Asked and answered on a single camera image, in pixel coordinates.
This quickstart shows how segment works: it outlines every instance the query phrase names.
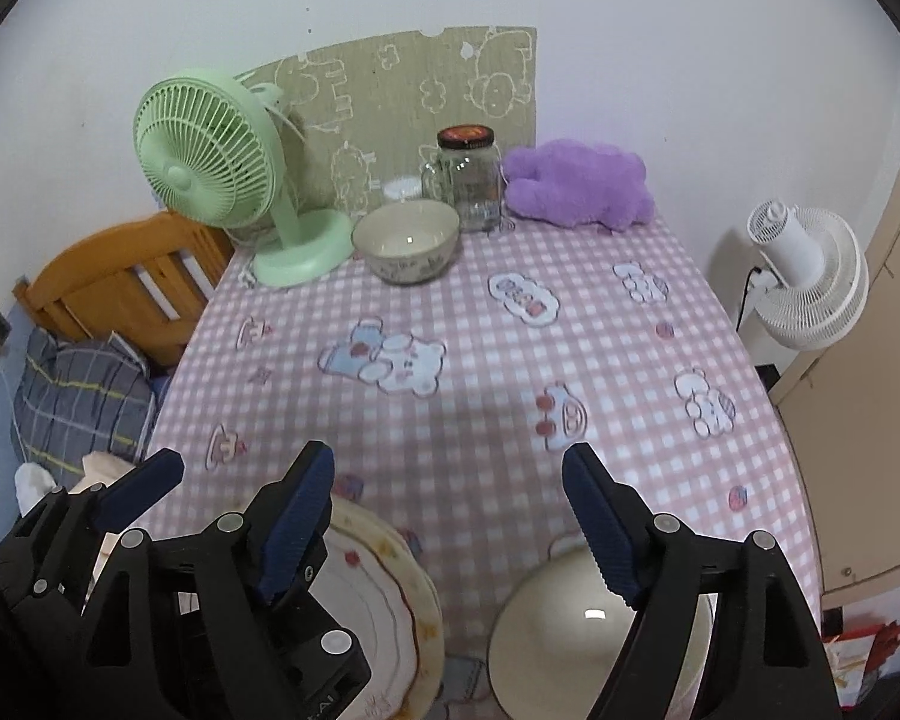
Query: plaid cushion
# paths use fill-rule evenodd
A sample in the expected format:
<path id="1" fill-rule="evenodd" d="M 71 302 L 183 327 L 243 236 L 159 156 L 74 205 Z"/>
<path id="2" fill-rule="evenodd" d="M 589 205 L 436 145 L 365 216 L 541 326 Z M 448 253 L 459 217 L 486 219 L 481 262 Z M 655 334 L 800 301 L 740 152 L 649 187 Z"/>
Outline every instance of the plaid cushion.
<path id="1" fill-rule="evenodd" d="M 139 463 L 156 416 L 147 373 L 122 338 L 60 343 L 34 329 L 13 401 L 17 454 L 65 488 L 82 478 L 82 458 L 95 450 Z"/>

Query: glass mug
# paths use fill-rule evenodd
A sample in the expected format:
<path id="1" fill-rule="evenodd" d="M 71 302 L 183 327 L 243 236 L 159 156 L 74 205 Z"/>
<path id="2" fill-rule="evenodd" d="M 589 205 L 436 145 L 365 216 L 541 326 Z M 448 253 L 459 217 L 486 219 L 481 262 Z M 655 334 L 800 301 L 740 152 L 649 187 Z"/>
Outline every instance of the glass mug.
<path id="1" fill-rule="evenodd" d="M 423 196 L 454 206 L 463 232 L 500 224 L 503 181 L 493 140 L 493 130 L 480 124 L 447 127 L 437 133 L 437 157 L 423 166 Z"/>

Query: fan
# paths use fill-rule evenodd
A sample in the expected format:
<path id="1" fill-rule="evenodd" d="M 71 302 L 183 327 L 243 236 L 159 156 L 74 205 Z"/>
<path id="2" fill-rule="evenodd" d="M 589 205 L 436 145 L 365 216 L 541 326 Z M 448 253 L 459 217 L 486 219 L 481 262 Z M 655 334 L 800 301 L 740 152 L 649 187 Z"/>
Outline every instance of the fan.
<path id="1" fill-rule="evenodd" d="M 768 200 L 751 213 L 746 231 L 778 279 L 755 306 L 775 341 L 809 351 L 850 333 L 864 310 L 869 276 L 845 220 Z"/>
<path id="2" fill-rule="evenodd" d="M 298 217 L 268 86 L 257 95 L 216 71 L 171 76 L 144 95 L 133 141 L 146 180 L 170 210 L 215 227 L 244 227 L 269 213 L 277 237 L 257 245 L 253 274 L 290 287 L 346 260 L 352 225 L 332 210 Z"/>

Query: blue gripper pad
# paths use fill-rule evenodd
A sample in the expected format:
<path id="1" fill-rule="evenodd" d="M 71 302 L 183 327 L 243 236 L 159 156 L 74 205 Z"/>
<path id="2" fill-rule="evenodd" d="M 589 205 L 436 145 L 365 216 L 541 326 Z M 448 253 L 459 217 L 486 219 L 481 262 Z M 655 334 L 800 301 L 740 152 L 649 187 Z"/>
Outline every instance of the blue gripper pad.
<path id="1" fill-rule="evenodd" d="M 323 446 L 310 461 L 264 542 L 260 555 L 262 576 L 257 583 L 264 603 L 274 603 L 274 598 L 293 584 L 303 553 L 330 500 L 333 478 L 333 451 Z"/>
<path id="2" fill-rule="evenodd" d="M 636 578 L 634 546 L 574 446 L 563 455 L 563 490 L 607 589 L 632 608 L 642 589 Z"/>
<path id="3" fill-rule="evenodd" d="M 98 533 L 120 533 L 182 480 L 183 459 L 161 449 L 100 493 L 93 527 Z"/>

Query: wooden headboard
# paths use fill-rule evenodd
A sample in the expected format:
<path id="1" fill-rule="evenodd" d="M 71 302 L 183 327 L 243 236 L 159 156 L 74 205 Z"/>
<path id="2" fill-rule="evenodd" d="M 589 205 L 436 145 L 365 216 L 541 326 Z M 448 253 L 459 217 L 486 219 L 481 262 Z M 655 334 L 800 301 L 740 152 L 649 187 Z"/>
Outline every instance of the wooden headboard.
<path id="1" fill-rule="evenodd" d="M 101 230 L 72 245 L 13 294 L 31 319 L 60 338 L 107 338 L 116 330 L 159 362 L 174 365 L 206 305 L 181 260 L 190 252 L 216 287 L 233 247 L 226 233 L 161 211 Z M 137 275 L 146 271 L 179 314 L 171 319 Z"/>

